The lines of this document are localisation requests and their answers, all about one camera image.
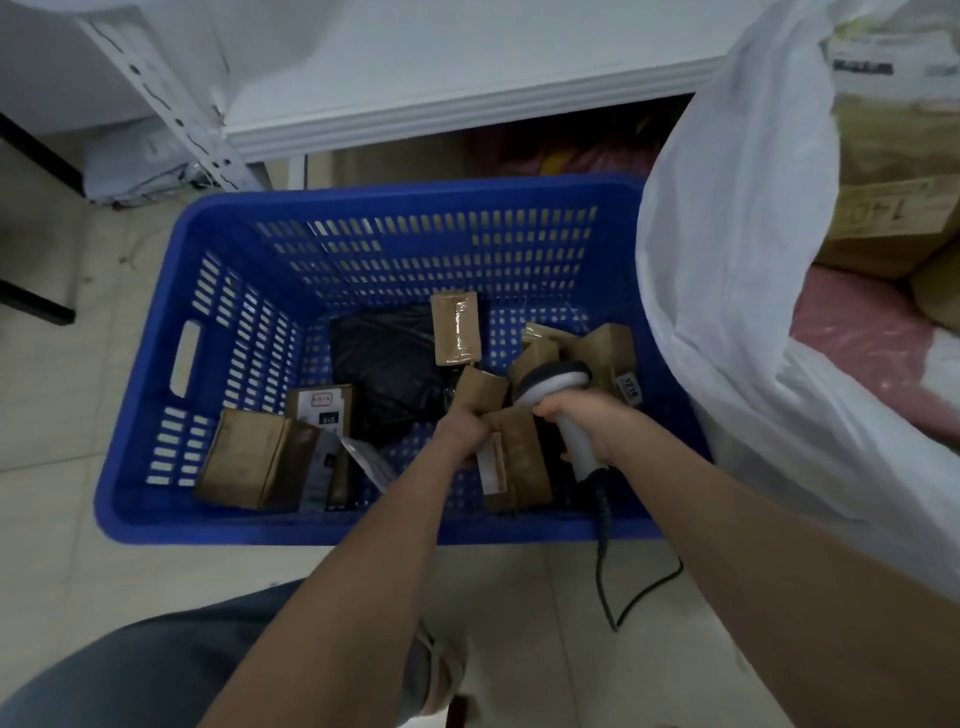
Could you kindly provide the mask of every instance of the basket handle hole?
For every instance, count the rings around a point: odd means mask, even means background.
[[[201,326],[190,320],[183,324],[180,343],[177,344],[177,358],[174,359],[174,371],[170,374],[170,391],[180,398],[186,397],[190,376],[193,373],[193,360],[197,355]]]

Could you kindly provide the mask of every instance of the person's left hand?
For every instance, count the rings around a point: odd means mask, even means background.
[[[449,449],[459,460],[473,455],[490,437],[490,426],[464,407],[451,407],[438,423],[433,442]]]

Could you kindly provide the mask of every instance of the red package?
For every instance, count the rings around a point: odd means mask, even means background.
[[[790,335],[907,422],[960,444],[960,338],[935,326],[895,285],[815,265]]]

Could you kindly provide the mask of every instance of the jeans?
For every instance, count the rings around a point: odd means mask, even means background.
[[[300,582],[111,632],[0,706],[0,728],[193,728]],[[396,725],[422,710],[430,655],[414,640]]]

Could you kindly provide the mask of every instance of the white wall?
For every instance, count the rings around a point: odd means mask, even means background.
[[[9,0],[0,0],[0,111],[36,135],[152,113],[73,20]]]

